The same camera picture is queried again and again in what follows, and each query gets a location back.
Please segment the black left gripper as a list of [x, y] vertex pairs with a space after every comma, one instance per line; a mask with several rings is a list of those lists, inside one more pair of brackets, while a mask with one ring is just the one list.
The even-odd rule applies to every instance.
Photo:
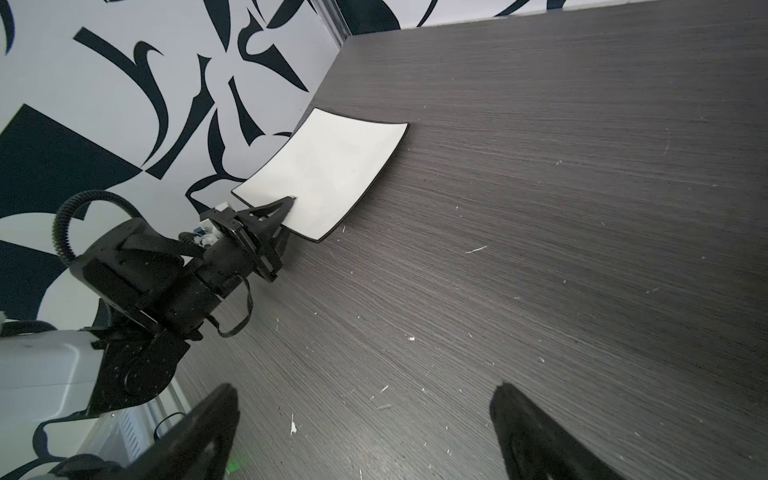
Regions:
[[295, 202], [291, 196], [260, 207], [236, 211], [235, 240], [222, 239], [203, 248], [192, 262], [191, 290], [201, 298], [224, 298], [255, 273], [272, 282], [282, 268], [290, 231], [281, 227]]

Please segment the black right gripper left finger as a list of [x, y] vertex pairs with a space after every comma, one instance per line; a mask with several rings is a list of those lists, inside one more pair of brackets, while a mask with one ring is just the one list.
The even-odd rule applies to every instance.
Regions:
[[116, 477], [222, 479], [239, 419], [237, 390], [222, 384]]

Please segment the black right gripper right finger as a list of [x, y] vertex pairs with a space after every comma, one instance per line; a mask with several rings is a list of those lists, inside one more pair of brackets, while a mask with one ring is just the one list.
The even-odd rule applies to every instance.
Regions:
[[511, 383], [495, 388], [489, 414], [511, 479], [622, 477]]

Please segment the square white plate black underside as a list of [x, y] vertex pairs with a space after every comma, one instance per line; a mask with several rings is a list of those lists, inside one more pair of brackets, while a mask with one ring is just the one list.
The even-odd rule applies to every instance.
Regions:
[[251, 207], [292, 197], [294, 204], [283, 225], [320, 242], [361, 200], [408, 128], [407, 122], [361, 120], [315, 108], [281, 149], [232, 194]]

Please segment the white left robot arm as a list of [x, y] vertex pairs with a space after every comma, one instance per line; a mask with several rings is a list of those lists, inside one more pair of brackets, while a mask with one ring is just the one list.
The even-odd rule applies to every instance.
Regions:
[[89, 190], [67, 199], [52, 225], [66, 270], [104, 302], [102, 327], [60, 330], [43, 321], [1, 325], [1, 414], [29, 421], [34, 456], [10, 472], [99, 478], [113, 464], [50, 452], [49, 425], [94, 419], [145, 404], [173, 380], [201, 326], [250, 275], [273, 281], [289, 238], [294, 198], [204, 212], [199, 227], [171, 239], [127, 199]]

